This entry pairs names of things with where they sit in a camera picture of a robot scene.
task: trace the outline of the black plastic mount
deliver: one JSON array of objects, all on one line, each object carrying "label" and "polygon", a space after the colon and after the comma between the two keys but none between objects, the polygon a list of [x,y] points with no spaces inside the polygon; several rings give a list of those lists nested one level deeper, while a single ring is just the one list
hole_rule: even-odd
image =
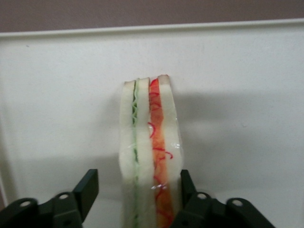
[{"label": "black plastic mount", "polygon": [[99,192],[98,171],[89,170],[72,192],[62,192],[46,203],[23,198],[0,211],[0,228],[82,228]]},{"label": "black plastic mount", "polygon": [[232,198],[222,204],[197,192],[188,170],[180,176],[183,210],[170,228],[275,228],[249,201]]}]

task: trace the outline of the red filling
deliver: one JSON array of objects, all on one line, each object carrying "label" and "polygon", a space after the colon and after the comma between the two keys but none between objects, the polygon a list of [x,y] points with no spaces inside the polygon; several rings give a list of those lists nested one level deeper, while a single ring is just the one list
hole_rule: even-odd
[{"label": "red filling", "polygon": [[153,80],[150,84],[149,102],[151,122],[148,124],[153,128],[150,138],[153,146],[153,177],[154,184],[157,187],[155,190],[157,226],[159,228],[169,228],[174,218],[174,212],[168,184],[166,154],[169,155],[169,159],[172,159],[173,155],[165,150],[165,140],[161,125],[163,112],[158,79]]}]

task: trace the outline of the white bread slice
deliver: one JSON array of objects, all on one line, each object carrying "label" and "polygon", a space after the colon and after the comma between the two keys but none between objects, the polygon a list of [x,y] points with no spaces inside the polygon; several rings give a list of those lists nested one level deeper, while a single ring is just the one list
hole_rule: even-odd
[{"label": "white bread slice", "polygon": [[148,121],[150,119],[149,86],[150,79],[138,81],[136,143],[139,162],[139,227],[156,227],[156,207],[154,199],[154,164],[152,143]]},{"label": "white bread slice", "polygon": [[125,82],[120,103],[120,150],[119,165],[122,174],[122,227],[133,227],[135,211],[134,197],[134,156],[133,147],[133,123],[132,123],[132,102],[135,81]]},{"label": "white bread slice", "polygon": [[165,139],[165,150],[173,155],[172,159],[166,159],[167,174],[171,190],[174,214],[181,209],[181,169],[183,156],[177,122],[177,114],[168,75],[158,76],[161,105],[163,111],[162,130]]}]

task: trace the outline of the screw hole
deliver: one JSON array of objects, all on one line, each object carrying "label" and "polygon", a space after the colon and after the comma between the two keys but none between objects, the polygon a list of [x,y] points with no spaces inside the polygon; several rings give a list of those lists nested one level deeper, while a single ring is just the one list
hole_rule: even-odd
[{"label": "screw hole", "polygon": [[68,197],[67,194],[62,194],[62,195],[59,196],[59,199],[64,200],[64,199],[66,199],[67,197]]},{"label": "screw hole", "polygon": [[243,203],[237,199],[235,199],[234,201],[232,201],[232,203],[238,207],[242,207],[243,206]]},{"label": "screw hole", "polygon": [[71,220],[66,220],[63,222],[63,226],[67,227],[67,226],[71,225],[71,223],[72,223]]},{"label": "screw hole", "polygon": [[207,198],[207,196],[206,196],[205,194],[203,194],[203,193],[199,193],[197,196],[198,196],[198,198],[201,199],[201,200],[204,200],[204,199]]},{"label": "screw hole", "polygon": [[184,226],[184,227],[187,227],[189,225],[189,222],[187,220],[184,220],[181,222],[181,224]]},{"label": "screw hole", "polygon": [[30,204],[30,201],[24,201],[24,202],[20,203],[20,206],[21,206],[21,207],[26,207],[26,206],[28,206],[29,204]]}]

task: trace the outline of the clear plastic film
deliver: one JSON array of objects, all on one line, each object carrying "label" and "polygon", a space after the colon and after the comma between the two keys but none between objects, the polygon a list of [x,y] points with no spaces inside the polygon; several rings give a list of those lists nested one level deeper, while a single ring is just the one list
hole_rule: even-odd
[{"label": "clear plastic film", "polygon": [[179,135],[167,75],[124,84],[119,154],[123,228],[168,228],[181,209]]}]

